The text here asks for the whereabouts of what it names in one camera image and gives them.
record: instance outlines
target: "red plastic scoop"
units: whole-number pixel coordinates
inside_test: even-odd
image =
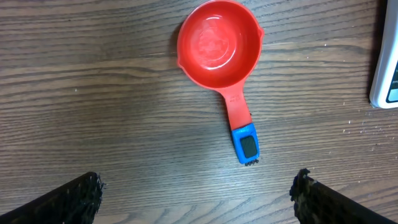
[[[236,142],[234,131],[252,125],[243,85],[259,60],[263,36],[264,31],[251,11],[230,0],[209,1],[197,7],[178,36],[178,65],[196,84],[225,98],[235,148],[245,137],[240,136]],[[251,129],[246,131],[252,136]],[[257,136],[253,140],[258,151]],[[238,155],[242,163],[257,157],[245,155],[242,160]]]

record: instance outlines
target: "white electronic device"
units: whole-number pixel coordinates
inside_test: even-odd
[[[398,107],[398,0],[387,3],[383,42],[369,97],[374,107]]]

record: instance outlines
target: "red handle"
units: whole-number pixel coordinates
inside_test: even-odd
[[[231,125],[232,130],[252,123],[250,111],[243,96],[243,84],[238,83],[220,91],[220,93],[225,99],[229,125]]]

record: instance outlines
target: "wooden table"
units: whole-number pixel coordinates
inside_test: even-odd
[[[297,223],[299,169],[398,221],[398,110],[371,108],[379,1],[247,0],[266,36],[239,164],[223,100],[176,66],[203,0],[0,1],[0,213],[88,171],[95,223]]]

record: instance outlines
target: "blue and black handle end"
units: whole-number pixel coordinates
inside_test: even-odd
[[[249,166],[258,163],[260,156],[259,140],[254,124],[248,124],[243,128],[232,130],[236,155],[241,164]]]

